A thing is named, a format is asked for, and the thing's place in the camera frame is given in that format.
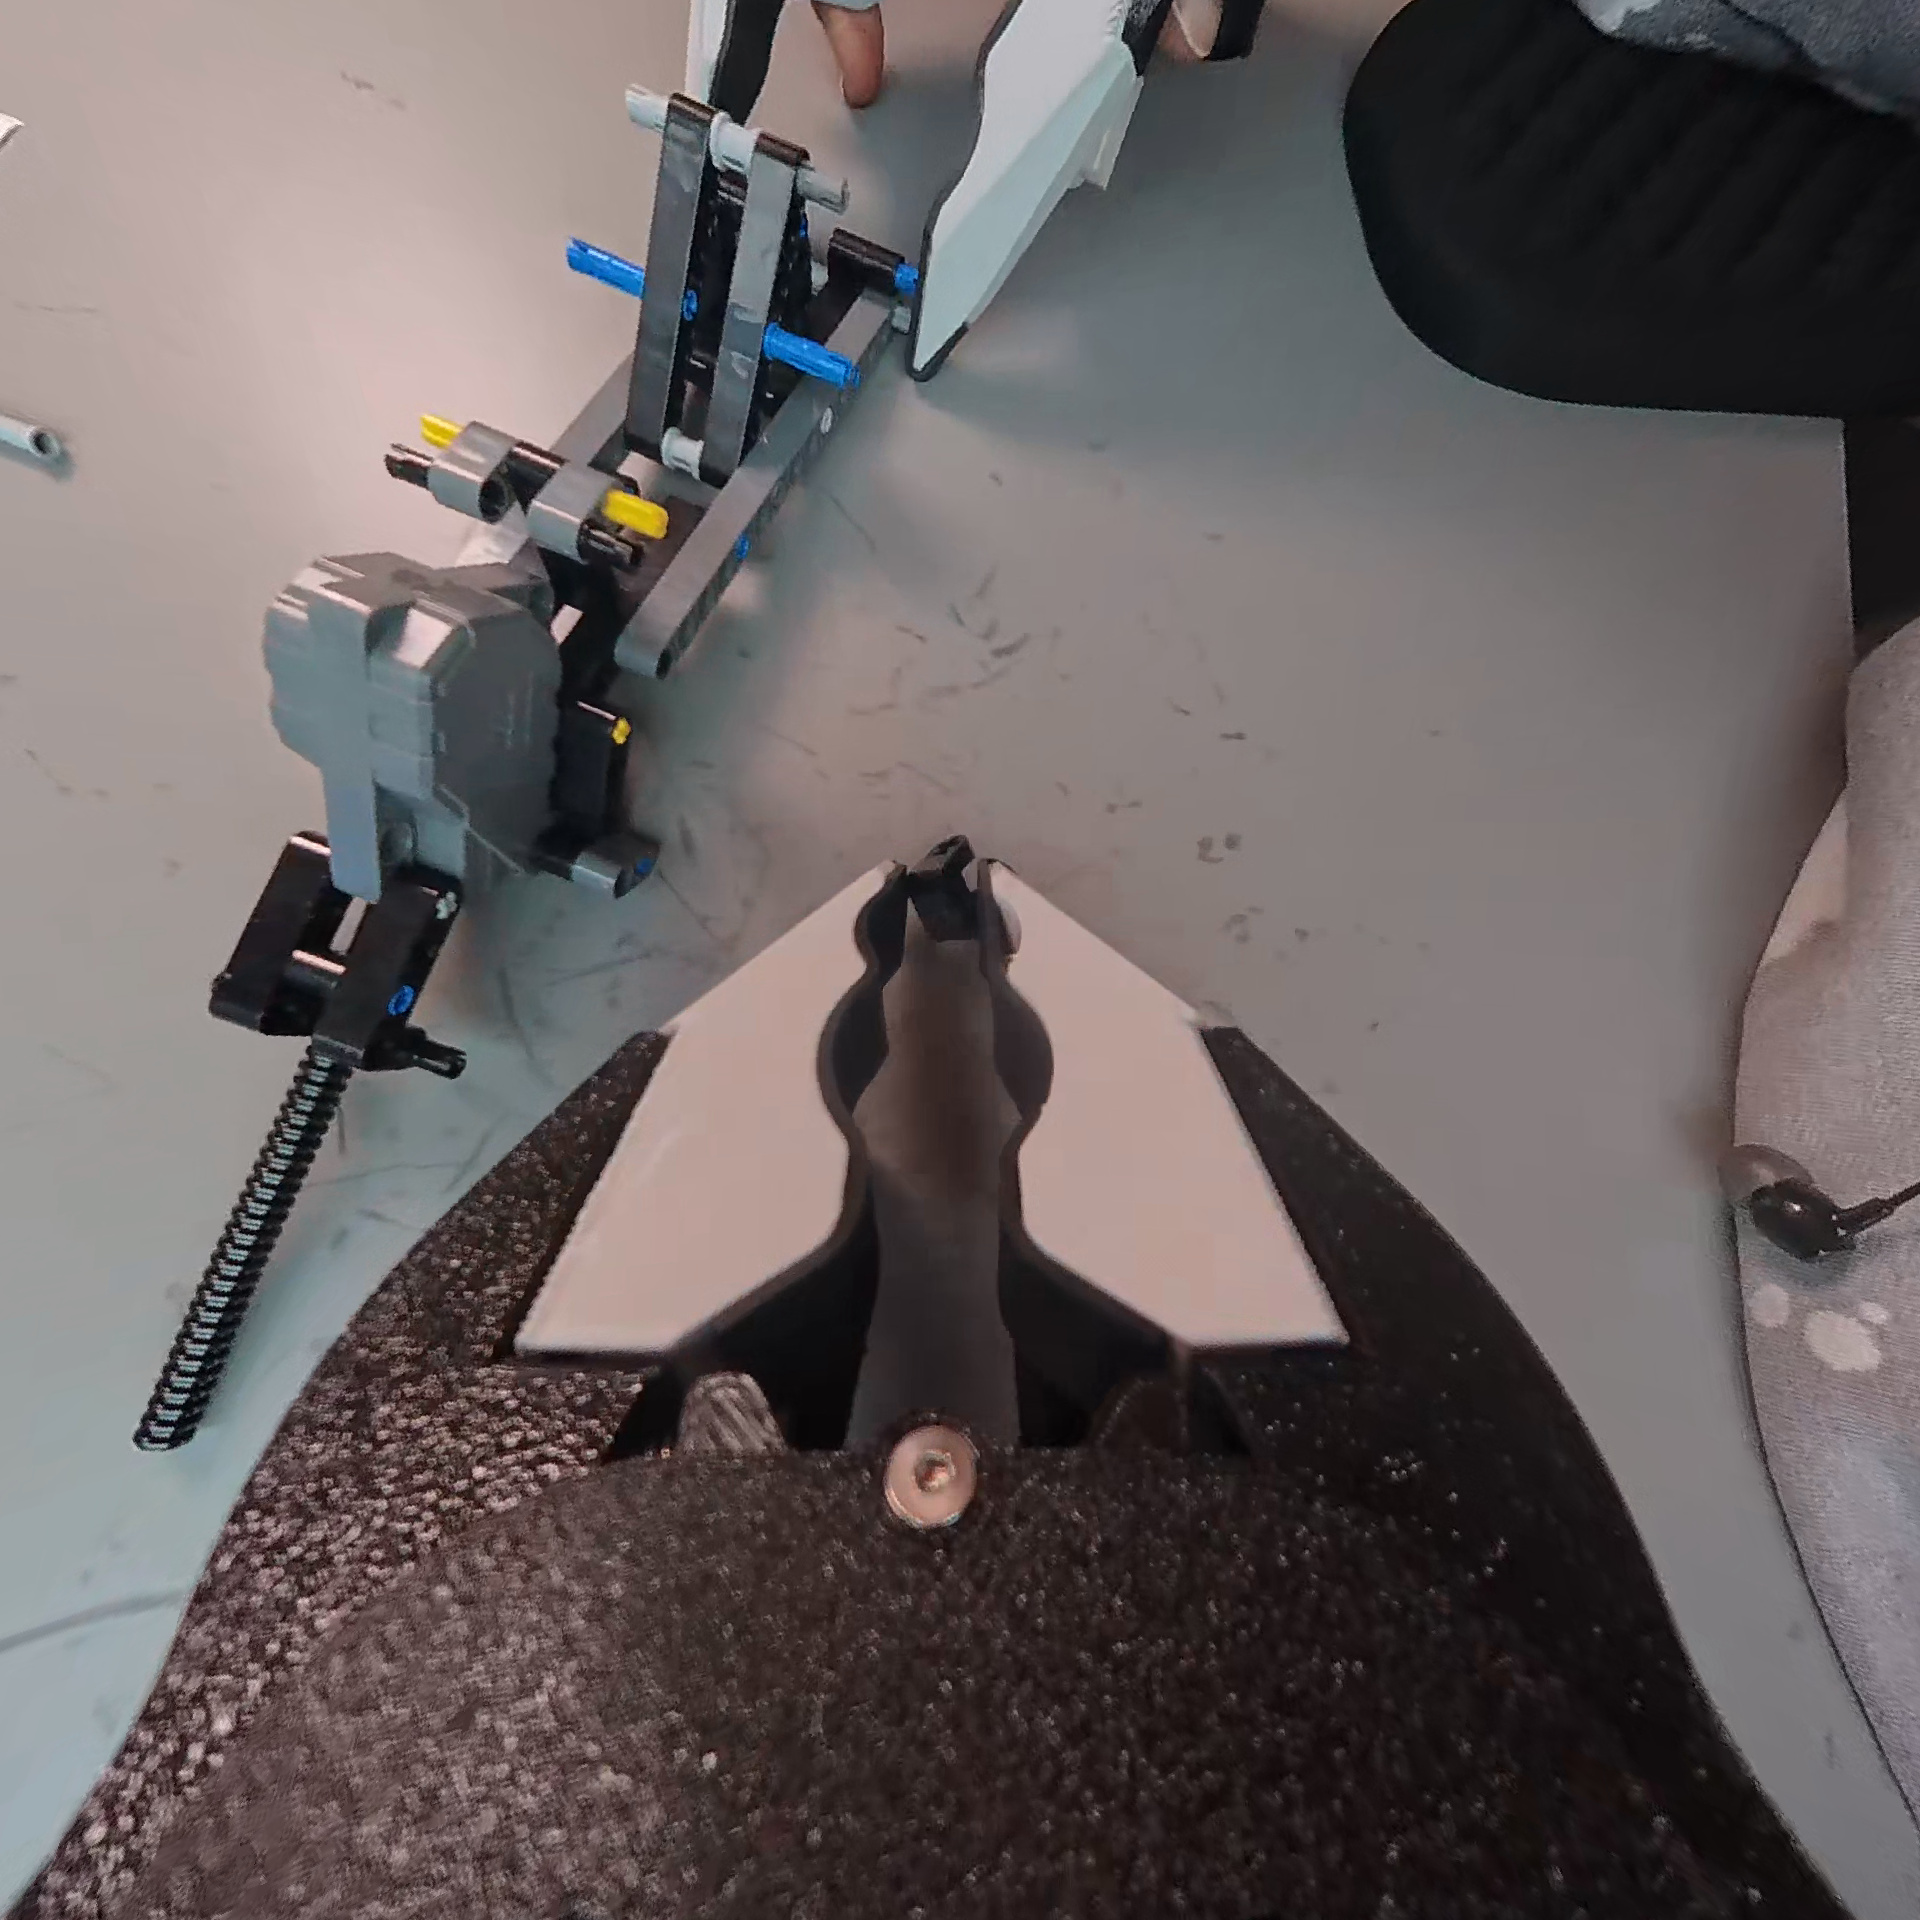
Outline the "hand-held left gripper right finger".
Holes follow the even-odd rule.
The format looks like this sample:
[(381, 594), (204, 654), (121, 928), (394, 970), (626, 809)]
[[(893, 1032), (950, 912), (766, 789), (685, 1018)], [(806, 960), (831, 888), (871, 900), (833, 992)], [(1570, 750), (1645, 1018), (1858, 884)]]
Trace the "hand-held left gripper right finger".
[(1339, 1355), (1342, 1318), (1217, 1060), (1237, 1029), (999, 859), (976, 863), (976, 944), (1015, 1114), (995, 1306), (1018, 1441), (1080, 1446), (1143, 1385), (1188, 1444), (1211, 1365)]

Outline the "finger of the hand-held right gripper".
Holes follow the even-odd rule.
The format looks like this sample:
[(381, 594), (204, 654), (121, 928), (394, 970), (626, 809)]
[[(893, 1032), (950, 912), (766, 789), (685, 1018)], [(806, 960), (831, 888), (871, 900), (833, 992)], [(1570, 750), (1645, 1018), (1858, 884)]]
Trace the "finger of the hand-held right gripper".
[(975, 128), (924, 218), (906, 363), (930, 381), (1050, 212), (1100, 187), (1130, 125), (1143, 29), (1127, 3), (1005, 3), (975, 61)]
[(684, 91), (750, 124), (766, 72), (784, 3), (688, 3)]

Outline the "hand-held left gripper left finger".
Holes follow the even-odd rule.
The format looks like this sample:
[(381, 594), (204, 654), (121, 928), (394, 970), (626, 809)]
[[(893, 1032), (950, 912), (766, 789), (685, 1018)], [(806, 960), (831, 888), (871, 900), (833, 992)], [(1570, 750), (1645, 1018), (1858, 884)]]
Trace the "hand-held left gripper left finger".
[(721, 1371), (790, 1446), (848, 1441), (878, 1276), (854, 1107), (888, 1055), (906, 910), (906, 866), (874, 863), (660, 1029), (515, 1325), (515, 1358), (639, 1365), (645, 1444)]

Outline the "black bracket brick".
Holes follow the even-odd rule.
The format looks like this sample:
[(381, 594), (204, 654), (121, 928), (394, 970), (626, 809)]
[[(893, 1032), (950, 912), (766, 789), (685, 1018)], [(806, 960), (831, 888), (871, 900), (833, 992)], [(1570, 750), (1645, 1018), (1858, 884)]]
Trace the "black bracket brick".
[(851, 296), (874, 296), (907, 310), (918, 300), (918, 268), (901, 252), (858, 236), (851, 226), (835, 226), (828, 238), (828, 285)]
[(975, 888), (976, 853), (965, 833), (940, 839), (906, 866), (906, 900), (924, 937), (937, 944), (979, 938), (979, 892)]

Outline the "toy brick chassis model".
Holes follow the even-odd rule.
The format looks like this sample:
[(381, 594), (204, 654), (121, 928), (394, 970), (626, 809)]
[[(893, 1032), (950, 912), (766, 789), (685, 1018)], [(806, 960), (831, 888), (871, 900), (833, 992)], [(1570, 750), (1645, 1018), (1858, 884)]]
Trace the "toy brick chassis model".
[(632, 358), (557, 443), (420, 417), (385, 473), (472, 528), (470, 558), (312, 562), (268, 608), (280, 740), (323, 829), (276, 856), (215, 974), (215, 1019), (306, 1049), (133, 1430), (198, 1433), (284, 1218), (358, 1071), (459, 1077), (417, 996), (467, 895), (544, 872), (620, 900), (660, 861), (632, 823), (626, 682), (660, 682), (766, 535), (901, 306), (828, 285), (806, 216), (848, 187), (684, 91), (627, 88), (660, 136), (645, 260), (568, 242), (636, 303)]

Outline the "person's right forearm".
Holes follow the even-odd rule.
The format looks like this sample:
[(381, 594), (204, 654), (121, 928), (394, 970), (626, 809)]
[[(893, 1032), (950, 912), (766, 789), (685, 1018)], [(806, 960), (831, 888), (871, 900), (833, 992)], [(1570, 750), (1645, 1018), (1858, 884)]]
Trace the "person's right forearm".
[(1917, 117), (1917, 3), (1577, 3), (1603, 35), (1801, 76)]

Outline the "grey desk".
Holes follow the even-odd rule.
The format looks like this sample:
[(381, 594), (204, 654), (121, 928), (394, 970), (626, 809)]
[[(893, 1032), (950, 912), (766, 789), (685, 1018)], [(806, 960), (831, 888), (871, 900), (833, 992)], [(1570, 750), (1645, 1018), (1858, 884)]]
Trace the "grey desk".
[(632, 342), (623, 85), (681, 3), (6, 3), (3, 1900), (397, 1254), (620, 1038), (962, 829), (1234, 1018), (1455, 1232), (1570, 1390), (1701, 1675), (1858, 1916), (1915, 1847), (1744, 1408), (1714, 1142), (1835, 774), (1829, 427), (1570, 412), (1419, 349), (1338, 117), (1377, 6), (1146, 76), (917, 385), (884, 365), (645, 703), (660, 876), (505, 888), (302, 1199), (214, 1424), (133, 1421), (293, 1049), (208, 1018), (316, 781), (260, 626), (315, 556), (444, 562), (420, 412), (544, 434)]

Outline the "person's right hand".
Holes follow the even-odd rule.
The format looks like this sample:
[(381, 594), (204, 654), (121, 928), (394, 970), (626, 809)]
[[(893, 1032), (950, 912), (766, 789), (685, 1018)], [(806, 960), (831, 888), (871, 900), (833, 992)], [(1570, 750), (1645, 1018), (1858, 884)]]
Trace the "person's right hand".
[(851, 110), (875, 104), (884, 81), (884, 25), (878, 3), (809, 3)]

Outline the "person's grey patterned shirt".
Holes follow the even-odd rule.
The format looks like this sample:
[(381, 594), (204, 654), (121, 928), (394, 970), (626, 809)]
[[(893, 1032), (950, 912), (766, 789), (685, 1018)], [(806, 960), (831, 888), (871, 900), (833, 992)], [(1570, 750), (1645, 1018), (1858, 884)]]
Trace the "person's grey patterned shirt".
[[(1917, 618), (1855, 669), (1842, 793), (1750, 979), (1740, 1147), (1835, 1201), (1917, 1183)], [(1798, 1260), (1734, 1208), (1750, 1398), (1795, 1557), (1917, 1810), (1917, 1204)]]

